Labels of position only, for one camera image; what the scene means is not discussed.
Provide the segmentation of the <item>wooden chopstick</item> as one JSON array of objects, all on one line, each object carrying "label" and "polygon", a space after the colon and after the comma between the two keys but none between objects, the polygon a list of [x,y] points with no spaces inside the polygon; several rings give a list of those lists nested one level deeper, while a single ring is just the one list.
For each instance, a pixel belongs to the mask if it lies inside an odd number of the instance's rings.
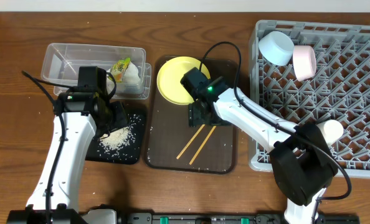
[{"label": "wooden chopstick", "polygon": [[189,162],[189,165],[192,165],[196,158],[198,157],[199,153],[202,151],[205,144],[208,142],[209,138],[211,137],[212,133],[215,131],[217,126],[213,126],[212,129],[209,131],[205,139],[203,140],[202,144],[199,146],[198,150],[196,151],[195,155],[192,157],[191,161]]},{"label": "wooden chopstick", "polygon": [[183,149],[181,150],[181,152],[176,156],[176,159],[179,159],[184,154],[184,152],[186,151],[186,149],[191,145],[191,143],[193,142],[193,140],[195,140],[195,138],[198,136],[198,134],[202,131],[202,129],[204,127],[205,127],[205,124],[202,124],[200,126],[200,128],[195,132],[195,134],[192,136],[192,138],[183,147]]}]

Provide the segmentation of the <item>green snack wrapper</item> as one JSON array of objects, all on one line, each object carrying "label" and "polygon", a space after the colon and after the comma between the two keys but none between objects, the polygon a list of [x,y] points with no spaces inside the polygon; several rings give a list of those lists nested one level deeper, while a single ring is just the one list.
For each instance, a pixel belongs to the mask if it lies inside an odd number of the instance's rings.
[{"label": "green snack wrapper", "polygon": [[114,77],[117,83],[121,83],[124,77],[124,74],[131,62],[131,58],[127,57],[125,59],[121,59],[117,61],[114,65],[112,65],[110,69],[110,73]]}]

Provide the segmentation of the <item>white tissue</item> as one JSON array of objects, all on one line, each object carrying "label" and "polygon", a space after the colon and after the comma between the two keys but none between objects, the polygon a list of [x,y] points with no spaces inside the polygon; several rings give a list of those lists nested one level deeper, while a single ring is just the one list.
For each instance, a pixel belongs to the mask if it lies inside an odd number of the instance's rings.
[{"label": "white tissue", "polygon": [[116,94],[135,94],[141,91],[141,78],[139,75],[138,67],[130,62],[123,73],[118,73],[118,70],[107,72],[111,73],[116,81]]}]

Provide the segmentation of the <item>yellow round plate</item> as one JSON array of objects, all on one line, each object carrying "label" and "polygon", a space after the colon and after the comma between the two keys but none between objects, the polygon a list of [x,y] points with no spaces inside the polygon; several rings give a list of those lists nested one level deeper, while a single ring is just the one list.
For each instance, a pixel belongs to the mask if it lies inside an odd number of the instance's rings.
[{"label": "yellow round plate", "polygon": [[193,103],[192,96],[181,85],[180,81],[186,72],[200,66],[200,60],[193,57],[180,56],[169,59],[159,69],[157,87],[164,99],[176,105]]}]

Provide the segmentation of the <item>pile of rice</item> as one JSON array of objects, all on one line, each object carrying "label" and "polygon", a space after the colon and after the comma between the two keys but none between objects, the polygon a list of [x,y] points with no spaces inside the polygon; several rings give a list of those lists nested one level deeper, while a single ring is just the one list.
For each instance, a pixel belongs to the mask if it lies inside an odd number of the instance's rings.
[{"label": "pile of rice", "polygon": [[126,156],[127,150],[134,149],[136,144],[135,127],[139,123],[140,117],[136,114],[130,115],[130,124],[121,128],[117,131],[110,133],[108,136],[104,134],[98,140],[98,152],[103,152],[110,157],[120,157],[121,155]]}]

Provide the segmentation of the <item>light blue bowl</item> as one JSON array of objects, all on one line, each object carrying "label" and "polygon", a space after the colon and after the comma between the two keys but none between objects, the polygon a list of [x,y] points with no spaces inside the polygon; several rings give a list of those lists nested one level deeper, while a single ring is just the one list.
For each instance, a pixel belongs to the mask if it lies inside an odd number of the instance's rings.
[{"label": "light blue bowl", "polygon": [[291,38],[279,31],[272,31],[259,41],[259,51],[272,64],[286,65],[293,55],[295,45]]}]

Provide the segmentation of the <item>white bowl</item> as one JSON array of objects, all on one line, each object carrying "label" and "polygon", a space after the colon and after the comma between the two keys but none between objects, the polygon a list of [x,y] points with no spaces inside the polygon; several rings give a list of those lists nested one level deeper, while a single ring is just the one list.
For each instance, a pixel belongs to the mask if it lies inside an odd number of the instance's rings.
[{"label": "white bowl", "polygon": [[299,82],[315,76],[315,51],[309,45],[296,45],[293,49],[293,68]]}]

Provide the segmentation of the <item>small white cup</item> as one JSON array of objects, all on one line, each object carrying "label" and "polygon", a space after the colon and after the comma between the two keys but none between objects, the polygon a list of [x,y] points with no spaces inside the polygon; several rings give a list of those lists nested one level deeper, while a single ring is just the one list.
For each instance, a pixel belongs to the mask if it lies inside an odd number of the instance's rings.
[{"label": "small white cup", "polygon": [[342,124],[337,120],[327,120],[317,124],[328,146],[333,145],[344,133]]}]

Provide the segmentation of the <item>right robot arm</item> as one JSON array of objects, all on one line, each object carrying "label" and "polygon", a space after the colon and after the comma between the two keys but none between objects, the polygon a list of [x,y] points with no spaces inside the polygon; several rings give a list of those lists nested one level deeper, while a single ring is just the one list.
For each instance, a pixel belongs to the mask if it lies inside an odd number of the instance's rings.
[{"label": "right robot arm", "polygon": [[189,126],[233,124],[269,153],[275,181],[287,197],[288,223],[314,223],[317,205],[338,167],[329,147],[344,133],[337,120],[297,125],[262,108],[220,77],[208,79],[198,68],[180,80],[193,98],[188,106]]}]

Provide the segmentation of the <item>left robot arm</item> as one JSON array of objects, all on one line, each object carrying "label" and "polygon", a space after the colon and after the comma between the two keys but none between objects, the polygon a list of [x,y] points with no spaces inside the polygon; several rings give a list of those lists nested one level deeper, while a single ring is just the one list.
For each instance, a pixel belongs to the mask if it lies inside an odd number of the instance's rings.
[{"label": "left robot arm", "polygon": [[77,86],[51,99],[54,133],[38,184],[23,210],[9,212],[8,223],[118,223],[113,208],[78,212],[80,180],[94,139],[127,127],[130,119],[107,90],[113,76],[99,67],[80,67]]}]

